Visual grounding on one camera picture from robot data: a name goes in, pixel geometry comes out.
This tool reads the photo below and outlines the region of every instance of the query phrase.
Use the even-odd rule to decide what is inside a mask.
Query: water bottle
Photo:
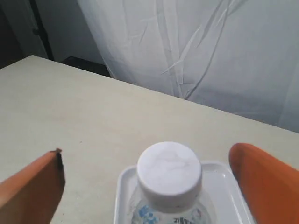
[[[131,224],[215,224],[216,215],[202,188],[195,153],[176,142],[147,148],[137,163],[138,186],[131,196]]]

